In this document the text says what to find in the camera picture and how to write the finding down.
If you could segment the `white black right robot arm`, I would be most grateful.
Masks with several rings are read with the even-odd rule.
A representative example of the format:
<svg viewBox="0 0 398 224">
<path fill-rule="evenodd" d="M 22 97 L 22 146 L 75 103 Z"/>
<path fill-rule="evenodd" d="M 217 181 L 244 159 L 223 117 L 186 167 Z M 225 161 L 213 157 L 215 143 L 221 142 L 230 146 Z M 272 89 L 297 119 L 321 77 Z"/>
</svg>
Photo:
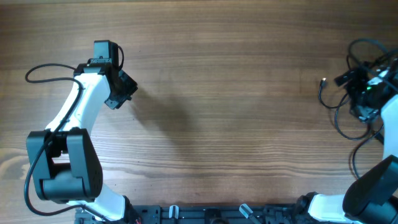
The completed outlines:
<svg viewBox="0 0 398 224">
<path fill-rule="evenodd" d="M 381 118 L 382 161 L 345 194 L 312 192 L 291 206 L 292 223 L 397 223 L 397 60 L 378 59 L 335 78 L 350 99 L 351 114 L 372 124 Z"/>
</svg>

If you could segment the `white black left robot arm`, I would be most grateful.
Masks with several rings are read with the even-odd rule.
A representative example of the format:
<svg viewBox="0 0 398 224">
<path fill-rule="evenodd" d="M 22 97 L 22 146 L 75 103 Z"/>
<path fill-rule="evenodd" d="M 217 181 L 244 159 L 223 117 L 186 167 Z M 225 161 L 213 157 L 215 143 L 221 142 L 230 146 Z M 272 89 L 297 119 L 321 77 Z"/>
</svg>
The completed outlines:
<svg viewBox="0 0 398 224">
<path fill-rule="evenodd" d="M 73 69 L 72 90 L 58 115 L 28 135 L 24 200 L 32 213 L 49 217 L 80 209 L 98 223 L 141 223 L 129 199 L 104 184 L 90 138 L 102 105 L 118 109 L 138 89 L 123 65 L 121 46 L 96 40 L 93 57 Z"/>
</svg>

